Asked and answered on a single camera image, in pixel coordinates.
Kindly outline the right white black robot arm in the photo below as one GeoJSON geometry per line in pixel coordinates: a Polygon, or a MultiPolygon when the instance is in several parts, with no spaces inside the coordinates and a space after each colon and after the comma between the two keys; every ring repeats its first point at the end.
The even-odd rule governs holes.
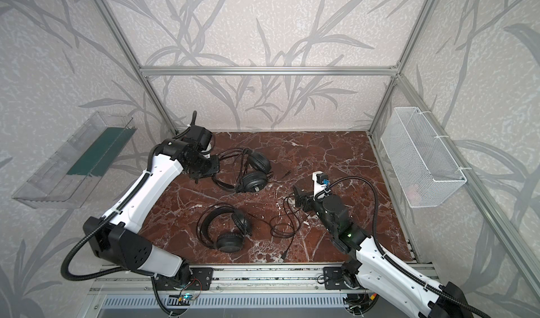
{"type": "Polygon", "coordinates": [[[408,317],[472,317],[463,291],[442,285],[382,247],[366,230],[355,224],[341,198],[327,194],[315,198],[313,191],[293,187],[295,205],[314,212],[333,245],[350,260],[342,266],[345,283],[365,288],[394,305],[408,317]]]}

